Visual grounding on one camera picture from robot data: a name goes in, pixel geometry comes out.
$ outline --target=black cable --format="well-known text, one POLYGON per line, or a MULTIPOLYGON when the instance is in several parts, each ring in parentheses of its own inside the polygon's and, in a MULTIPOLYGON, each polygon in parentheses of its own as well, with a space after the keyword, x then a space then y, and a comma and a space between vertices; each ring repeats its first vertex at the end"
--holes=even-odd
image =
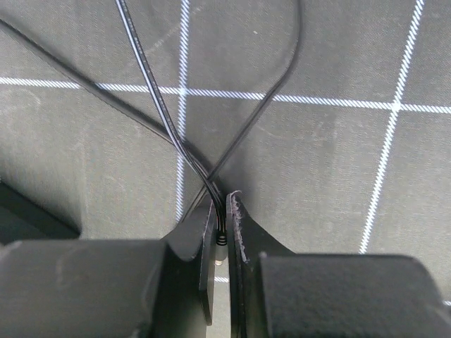
MULTIPOLYGON (((25 45, 27 49, 29 49, 34 55, 39 57, 45 63, 50 65, 53 69, 59 71, 61 74, 69 78, 70 80, 79 84, 83 89, 85 89, 90 94, 94 95, 98 99, 102 100, 112 108, 116 109, 123 115, 131 118, 132 120, 138 122, 143 127, 147 128, 155 135, 162 138, 164 141, 169 144, 173 144, 171 138, 169 137, 167 131, 165 130, 163 125, 160 125, 154 119, 150 118, 148 115, 144 114, 140 110, 135 107, 127 104, 126 102, 119 99, 117 96, 114 96, 112 93, 99 88, 94 81, 84 76, 80 72, 73 69, 67 63, 59 60, 56 56, 52 55, 50 52, 44 49, 44 47, 40 46, 38 43, 31 40, 25 34, 23 34, 20 30, 13 27, 11 24, 0 18, 0 28, 12 37, 14 40, 25 45)), ((190 152, 193 153, 193 159, 197 163, 197 166, 202 169, 203 172, 207 173, 208 170, 205 168, 206 166, 210 168, 210 165, 207 165, 207 161, 205 157, 201 156, 200 152, 192 145, 187 143, 187 147, 190 149, 190 152)))
MULTIPOLYGON (((219 170, 223 167, 225 162, 230 158, 231 154, 234 152, 234 150, 240 145, 242 140, 247 136, 250 129, 253 125, 258 121, 261 114, 264 112, 266 107, 270 104, 272 98, 279 92, 281 87, 286 83, 288 80, 288 77, 292 71, 292 69, 295 67, 295 64, 297 63, 298 54, 300 50, 300 41, 301 41, 301 33, 302 33, 302 24, 301 24, 301 3, 300 0, 296 0, 297 3, 297 41, 295 45, 295 50, 292 55, 292 59, 289 63, 289 66, 287 70, 283 73, 282 77, 275 83, 272 88, 266 93, 265 97, 259 102, 257 107, 254 109, 252 114, 248 117, 246 122, 243 124, 243 126, 240 128, 240 131, 235 135, 235 138, 233 141, 229 144, 227 150, 222 155, 218 163, 216 164, 215 168, 210 172, 208 175, 208 180, 211 182, 216 178, 218 175, 219 170)), ((4 20, 0 19, 0 28, 9 34, 12 38, 14 38, 16 41, 23 43, 29 50, 31 50, 32 53, 34 53, 36 56, 40 57, 44 62, 48 63, 52 68, 56 69, 72 81, 78 83, 82 88, 87 90, 89 93, 96 96, 98 99, 104 101, 111 107, 115 108, 122 114, 126 115, 127 117, 133 119, 134 121, 138 122, 148 130, 152 131, 156 135, 158 135, 160 138, 162 138, 164 141, 172 144, 172 139, 170 135, 165 131, 164 126, 157 123, 155 120, 150 118, 148 115, 144 114, 140 110, 136 109, 135 107, 131 106, 130 104, 125 103, 118 97, 114 96, 110 92, 104 91, 103 89, 99 88, 95 82, 90 80, 88 77, 85 77, 84 75, 80 74, 78 71, 67 65, 61 60, 58 60, 57 57, 53 56, 51 53, 46 51, 43 47, 41 47, 36 42, 32 41, 29 37, 24 35, 22 32, 14 28, 12 25, 8 24, 4 20)), ((203 156, 200 156, 200 153, 198 150, 195 149, 195 147, 192 144, 189 144, 188 142, 185 143, 185 146, 189 149, 189 153, 191 155, 191 160, 194 162, 194 165, 197 167, 198 170, 202 172, 203 176, 207 176, 208 171, 206 170, 205 166, 206 161, 200 158, 203 156)), ((216 190, 219 192, 219 189, 217 188, 215 183, 211 183, 213 185, 213 190, 216 190)), ((197 194, 194 201, 191 203, 190 207, 186 210, 183 219, 188 215, 192 209, 198 204, 199 200, 203 197, 205 194, 205 187, 202 188, 201 191, 197 194)), ((220 200, 223 201, 223 196, 221 196, 219 192, 220 200)))
MULTIPOLYGON (((301 38, 302 38, 302 5, 301 0, 295 1, 297 4, 297 10, 295 11, 296 15, 296 31, 297 31, 297 37, 296 37, 296 45, 295 49, 292 54, 292 58, 288 64, 287 69, 280 77, 279 81, 277 81, 266 93, 264 98, 257 104, 252 114, 247 118, 247 120, 242 124, 240 130, 235 134, 235 137, 233 138, 232 142, 229 143, 228 147, 224 151, 223 155, 219 158, 218 163, 214 166, 213 170, 211 171, 210 175, 208 176, 209 180, 215 180, 216 177, 219 174, 219 171, 221 168, 226 164, 227 160, 230 158, 230 156, 233 154, 233 152, 238 148, 238 146, 241 144, 243 139, 249 134, 249 131, 252 129, 252 127, 257 123, 259 118, 261 117, 261 114, 266 110, 268 105, 271 103, 273 97, 282 89, 282 87, 287 83, 292 71, 294 70, 295 66, 297 65, 297 62, 299 60, 299 52, 301 49, 301 38)), ((195 206, 199 204, 199 202, 202 200, 202 197, 205 195, 205 187, 202 187, 195 198, 192 200, 190 207, 185 211, 183 214, 182 220, 184 220, 187 215, 189 215, 192 210, 194 210, 195 206)))
POLYGON ((204 186, 208 190, 211 196, 211 200, 216 209, 216 215, 218 216, 218 238, 221 238, 219 244, 226 243, 226 207, 224 204, 224 200, 221 198, 221 193, 218 191, 217 187, 212 185, 208 180, 208 173, 202 171, 196 163, 193 161, 191 154, 187 151, 185 146, 183 145, 183 141, 180 138, 180 135, 177 132, 177 128, 175 127, 171 115, 166 108, 166 104, 164 103, 163 97, 160 93, 158 85, 156 83, 155 77, 152 73, 152 70, 147 62, 146 55, 141 46, 140 39, 137 35, 135 26, 133 25, 133 21, 128 11, 127 4, 125 0, 116 0, 116 4, 118 6, 119 13, 121 15, 125 30, 127 32, 128 40, 132 46, 133 53, 135 54, 138 65, 141 69, 142 76, 144 77, 144 81, 146 82, 147 88, 152 96, 152 99, 155 103, 156 109, 160 115, 161 121, 166 128, 166 131, 169 134, 169 137, 172 140, 172 143, 176 147, 178 153, 185 159, 185 161, 190 165, 191 169, 193 169, 196 174, 200 177, 204 186))

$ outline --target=black plastic part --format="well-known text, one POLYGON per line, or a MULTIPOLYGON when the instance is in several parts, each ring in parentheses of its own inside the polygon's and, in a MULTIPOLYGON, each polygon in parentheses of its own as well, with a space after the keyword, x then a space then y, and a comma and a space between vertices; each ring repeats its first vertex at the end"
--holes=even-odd
POLYGON ((0 337, 205 337, 214 219, 206 201, 160 240, 5 246, 0 337))
POLYGON ((75 239, 80 233, 0 183, 0 243, 22 239, 75 239))
POLYGON ((229 195, 231 337, 451 337, 427 270, 406 256, 294 254, 229 195))

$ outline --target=power cord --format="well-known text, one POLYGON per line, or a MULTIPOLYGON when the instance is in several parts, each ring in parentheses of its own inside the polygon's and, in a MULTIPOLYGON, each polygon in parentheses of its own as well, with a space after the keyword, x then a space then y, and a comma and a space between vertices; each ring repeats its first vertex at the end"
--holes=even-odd
POLYGON ((180 135, 175 128, 175 125, 172 121, 171 115, 166 108, 166 104, 164 103, 163 97, 160 93, 160 89, 155 81, 155 77, 152 73, 152 70, 147 62, 146 55, 144 54, 144 49, 141 46, 140 39, 137 35, 135 26, 133 25, 132 17, 130 12, 128 11, 127 4, 125 0, 116 0, 116 4, 118 6, 119 13, 121 15, 125 31, 127 32, 128 40, 132 45, 133 53, 135 54, 138 65, 141 69, 142 76, 144 77, 144 81, 146 82, 147 88, 152 96, 152 99, 155 103, 156 109, 160 115, 161 121, 163 121, 163 125, 168 132, 169 137, 171 138, 172 143, 177 149, 178 153, 185 159, 191 169, 200 177, 204 186, 208 190, 211 196, 211 200, 213 201, 214 207, 216 209, 216 215, 218 217, 218 239, 217 242, 220 245, 225 245, 227 243, 226 240, 226 206, 224 204, 224 200, 221 198, 221 193, 218 191, 218 188, 214 186, 208 179, 208 173, 199 168, 196 163, 192 159, 192 155, 187 151, 185 146, 183 145, 183 141, 180 138, 180 135))
POLYGON ((184 220, 186 216, 190 214, 190 212, 194 209, 194 207, 200 202, 206 190, 208 190, 208 192, 211 195, 212 201, 214 202, 216 213, 218 216, 218 233, 219 233, 218 243, 220 245, 225 245, 226 210, 224 204, 224 195, 222 195, 221 191, 217 187, 217 184, 215 184, 213 181, 216 179, 219 171, 224 166, 226 161, 230 158, 230 156, 233 154, 236 148, 239 147, 244 138, 249 134, 251 128, 255 125, 255 123, 257 123, 261 114, 265 111, 267 106, 270 104, 271 100, 280 91, 282 86, 288 81, 291 72, 293 71, 293 69, 297 64, 297 61, 299 59, 301 36, 302 36, 302 5, 301 0, 295 0, 295 3, 297 5, 296 10, 297 19, 295 23, 297 31, 297 40, 289 65, 286 71, 283 73, 282 77, 279 79, 279 81, 277 81, 277 83, 275 83, 269 89, 264 98, 259 102, 259 104, 252 112, 252 114, 242 125, 242 127, 235 135, 232 142, 229 143, 224 154, 220 157, 218 163, 211 172, 209 172, 206 169, 205 157, 201 156, 200 152, 196 150, 196 148, 192 144, 190 144, 185 140, 182 140, 178 135, 177 130, 173 124, 173 121, 171 120, 171 116, 168 114, 166 105, 158 89, 158 85, 154 79, 151 68, 149 67, 145 55, 142 52, 142 48, 140 47, 139 39, 137 38, 136 30, 133 27, 125 0, 116 0, 116 4, 118 5, 119 11, 121 13, 121 18, 123 19, 123 23, 125 29, 127 30, 128 37, 129 39, 131 38, 130 43, 132 44, 135 56, 140 65, 147 87, 149 88, 149 91, 152 95, 152 99, 154 100, 154 103, 164 123, 164 126, 160 125, 158 122, 156 122, 155 120, 153 120, 140 110, 136 109, 135 107, 131 106, 130 104, 125 103, 117 96, 114 96, 112 93, 99 88, 94 81, 84 76, 80 72, 76 71, 70 65, 59 60, 56 56, 52 55, 50 52, 45 50, 44 47, 34 42, 29 37, 24 35, 21 31, 14 28, 12 25, 10 25, 9 23, 7 23, 2 19, 0 19, 0 28, 9 36, 14 38, 16 41, 24 44, 25 47, 31 50, 32 53, 40 57, 52 68, 56 69, 57 71, 59 71, 72 81, 78 83, 82 88, 87 90, 89 93, 93 94, 98 99, 107 103, 108 105, 115 108, 116 110, 126 115, 127 117, 138 122, 148 130, 152 131, 154 134, 158 135, 164 141, 172 144, 177 149, 179 154, 182 155, 183 158, 188 162, 188 164, 196 172, 196 174, 198 174, 198 176, 204 183, 204 186, 198 192, 198 194, 190 204, 190 207, 185 211, 182 220, 184 220))

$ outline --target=gray cutting mat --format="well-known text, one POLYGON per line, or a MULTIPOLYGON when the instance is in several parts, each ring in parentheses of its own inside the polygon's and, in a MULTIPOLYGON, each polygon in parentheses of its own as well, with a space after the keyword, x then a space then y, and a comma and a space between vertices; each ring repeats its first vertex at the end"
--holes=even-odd
MULTIPOLYGON (((157 117, 113 1, 3 0, 1 14, 157 117)), ((133 1, 180 131, 216 161, 284 71, 293 1, 133 1)), ((299 65, 221 172, 299 252, 420 259, 451 300, 451 6, 303 1, 299 65)), ((0 33, 0 177, 83 238, 161 237, 200 187, 175 151, 0 33)), ((226 267, 210 337, 227 337, 226 267)))

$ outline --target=white grid line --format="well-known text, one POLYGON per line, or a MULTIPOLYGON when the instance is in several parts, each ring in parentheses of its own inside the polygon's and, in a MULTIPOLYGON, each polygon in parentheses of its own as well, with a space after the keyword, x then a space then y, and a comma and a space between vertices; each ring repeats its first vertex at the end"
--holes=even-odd
POLYGON ((364 233, 359 249, 359 253, 361 254, 365 254, 368 249, 371 231, 374 226, 374 217, 378 208, 379 196, 381 195, 385 170, 387 169, 388 157, 390 155, 390 149, 393 142, 393 135, 395 133, 397 118, 401 109, 402 95, 404 94, 404 88, 406 85, 407 75, 409 73, 410 61, 412 60, 412 53, 414 51, 416 35, 419 29, 421 14, 423 13, 423 7, 424 0, 416 0, 414 15, 410 23, 409 34, 404 48, 404 57, 402 58, 400 74, 398 75, 395 98, 393 99, 390 117, 388 118, 388 126, 387 131, 385 132, 385 141, 383 143, 381 159, 379 160, 376 181, 374 182, 373 194, 371 196, 371 202, 366 216, 364 233))
POLYGON ((218 282, 218 283, 228 283, 228 278, 227 277, 215 277, 214 281, 218 282))
MULTIPOLYGON (((58 81, 58 80, 35 80, 22 79, 17 77, 0 77, 0 85, 13 86, 30 86, 30 87, 44 87, 57 89, 81 89, 81 86, 75 82, 58 81)), ((148 93, 146 86, 138 84, 115 84, 115 83, 97 83, 99 88, 116 91, 116 92, 135 92, 148 93)), ((175 87, 159 87, 163 94, 180 95, 181 89, 175 87)), ((203 97, 218 97, 225 99, 246 99, 246 100, 260 100, 264 97, 263 93, 254 92, 234 92, 226 90, 213 89, 186 89, 186 95, 203 96, 203 97)), ((315 96, 300 96, 300 95, 276 95, 274 101, 290 102, 295 104, 310 104, 318 106, 337 106, 345 108, 370 108, 391 110, 393 103, 376 102, 376 101, 360 101, 350 99, 328 99, 324 97, 315 96)), ((451 114, 450 106, 431 106, 423 104, 400 104, 400 111, 411 111, 417 113, 442 113, 451 114)))
MULTIPOLYGON (((178 133, 182 139, 186 135, 186 100, 188 82, 188 38, 190 24, 190 0, 182 0, 180 7, 180 60, 179 60, 179 101, 178 101, 178 133)), ((177 181, 175 184, 176 201, 175 216, 177 222, 183 217, 185 195, 185 160, 177 156, 177 181)))

